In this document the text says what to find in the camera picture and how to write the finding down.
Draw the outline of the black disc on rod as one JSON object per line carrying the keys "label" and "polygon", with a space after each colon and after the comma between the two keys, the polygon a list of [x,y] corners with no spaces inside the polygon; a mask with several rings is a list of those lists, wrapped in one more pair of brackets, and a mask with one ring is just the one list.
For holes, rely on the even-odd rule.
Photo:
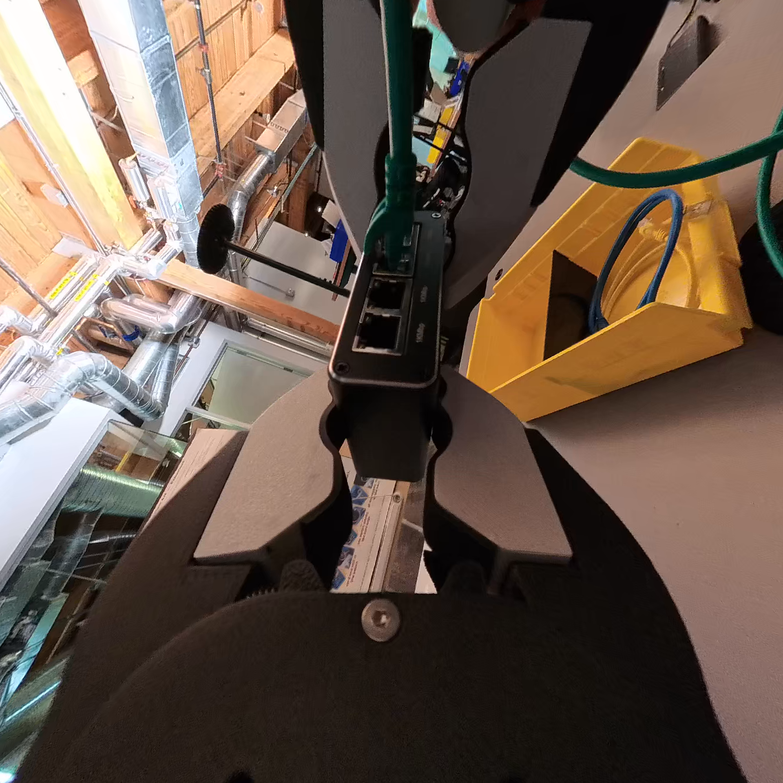
{"label": "black disc on rod", "polygon": [[347,289],[340,288],[327,279],[318,278],[234,243],[232,239],[235,228],[236,222],[227,205],[216,204],[209,209],[201,221],[197,237],[197,264],[201,271],[216,275],[227,266],[231,254],[237,254],[242,258],[258,262],[294,279],[326,290],[338,297],[347,299],[350,296]]}

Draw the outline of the black ethernet switch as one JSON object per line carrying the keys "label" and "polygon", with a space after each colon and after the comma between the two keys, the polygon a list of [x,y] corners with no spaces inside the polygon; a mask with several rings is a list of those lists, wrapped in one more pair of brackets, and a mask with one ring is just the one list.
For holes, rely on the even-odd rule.
{"label": "black ethernet switch", "polygon": [[416,482],[424,476],[439,406],[443,268],[441,213],[414,213],[401,268],[365,254],[328,367],[329,388],[357,472]]}

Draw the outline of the black divider panel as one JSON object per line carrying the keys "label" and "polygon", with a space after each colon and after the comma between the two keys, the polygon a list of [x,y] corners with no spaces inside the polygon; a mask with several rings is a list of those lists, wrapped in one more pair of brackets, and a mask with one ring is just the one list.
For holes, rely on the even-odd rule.
{"label": "black divider panel", "polygon": [[546,308],[543,359],[585,339],[597,276],[555,250]]}

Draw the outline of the silver insulated pipes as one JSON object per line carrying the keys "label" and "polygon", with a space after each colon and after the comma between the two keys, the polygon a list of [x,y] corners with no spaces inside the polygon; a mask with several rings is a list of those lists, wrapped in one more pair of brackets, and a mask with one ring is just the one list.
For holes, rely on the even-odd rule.
{"label": "silver insulated pipes", "polygon": [[[85,387],[112,398],[143,421],[160,418],[171,395],[181,339],[203,313],[203,302],[192,294],[176,292],[167,305],[130,295],[100,302],[117,277],[158,279],[180,253],[181,241],[167,239],[156,252],[123,252],[105,257],[91,254],[90,275],[58,311],[39,338],[25,335],[2,356],[2,391],[30,363],[43,366],[23,391],[7,397],[1,407],[1,444],[8,445],[34,427],[56,416]],[[67,338],[91,311],[99,307],[105,318],[146,330],[136,348],[130,370],[118,368],[95,352],[63,351]]]}

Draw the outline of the yellow plastic bin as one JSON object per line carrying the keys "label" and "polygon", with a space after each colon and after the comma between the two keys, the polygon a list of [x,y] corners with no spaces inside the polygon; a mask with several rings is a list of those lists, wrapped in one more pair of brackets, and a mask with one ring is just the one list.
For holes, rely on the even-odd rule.
{"label": "yellow plastic bin", "polygon": [[543,359],[555,250],[597,276],[634,209],[659,188],[592,184],[552,223],[478,308],[467,378],[531,421],[622,387],[741,347],[752,319],[728,201],[716,175],[676,185],[683,224],[654,298],[672,208],[656,206],[634,228],[608,273],[600,304],[608,322]]}

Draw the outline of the black rounded object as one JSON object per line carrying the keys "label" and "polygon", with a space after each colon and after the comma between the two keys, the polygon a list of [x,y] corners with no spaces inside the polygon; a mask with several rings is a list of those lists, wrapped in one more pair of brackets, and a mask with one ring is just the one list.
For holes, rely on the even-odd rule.
{"label": "black rounded object", "polygon": [[782,278],[768,257],[754,223],[739,241],[741,281],[752,318],[757,326],[782,335]]}

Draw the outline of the rectangular metal air duct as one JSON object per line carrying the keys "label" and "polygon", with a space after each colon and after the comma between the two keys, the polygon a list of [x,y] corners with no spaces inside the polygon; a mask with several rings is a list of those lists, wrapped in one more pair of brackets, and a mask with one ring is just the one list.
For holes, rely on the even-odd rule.
{"label": "rectangular metal air duct", "polygon": [[203,203],[197,155],[161,1],[80,1],[150,188],[165,189],[186,264],[196,267]]}
{"label": "rectangular metal air duct", "polygon": [[267,127],[254,140],[254,146],[278,168],[302,136],[307,124],[305,92],[299,89],[281,105]]}

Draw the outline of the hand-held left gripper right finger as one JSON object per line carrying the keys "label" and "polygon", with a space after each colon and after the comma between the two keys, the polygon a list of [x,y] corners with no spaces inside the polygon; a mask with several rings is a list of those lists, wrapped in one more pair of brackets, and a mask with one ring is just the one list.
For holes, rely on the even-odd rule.
{"label": "hand-held left gripper right finger", "polygon": [[568,564],[566,537],[522,422],[442,369],[427,468],[426,564]]}

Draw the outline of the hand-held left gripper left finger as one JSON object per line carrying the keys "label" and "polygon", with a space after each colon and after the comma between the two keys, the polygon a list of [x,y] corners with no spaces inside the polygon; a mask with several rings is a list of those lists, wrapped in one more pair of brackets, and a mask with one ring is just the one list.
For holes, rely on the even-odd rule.
{"label": "hand-held left gripper left finger", "polygon": [[252,424],[194,551],[200,564],[337,564],[352,500],[330,440],[326,374],[313,374]]}

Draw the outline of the instruction sheet on wooden board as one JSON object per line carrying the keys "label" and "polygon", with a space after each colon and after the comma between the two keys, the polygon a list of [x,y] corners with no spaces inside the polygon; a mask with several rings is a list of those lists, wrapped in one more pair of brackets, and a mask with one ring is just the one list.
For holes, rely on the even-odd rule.
{"label": "instruction sheet on wooden board", "polygon": [[414,593],[425,539],[421,486],[362,477],[344,457],[352,526],[338,557],[332,593]]}

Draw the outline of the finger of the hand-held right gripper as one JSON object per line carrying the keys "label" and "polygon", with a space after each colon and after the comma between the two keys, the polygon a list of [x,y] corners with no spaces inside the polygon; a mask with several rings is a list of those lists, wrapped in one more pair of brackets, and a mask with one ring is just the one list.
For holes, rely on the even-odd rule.
{"label": "finger of the hand-held right gripper", "polygon": [[443,306],[462,302],[535,210],[533,194],[592,25],[539,18],[490,46],[471,69],[462,110],[471,171],[453,218]]}
{"label": "finger of the hand-held right gripper", "polygon": [[378,203],[374,166],[387,127],[385,48],[371,2],[323,2],[327,177],[357,257]]}

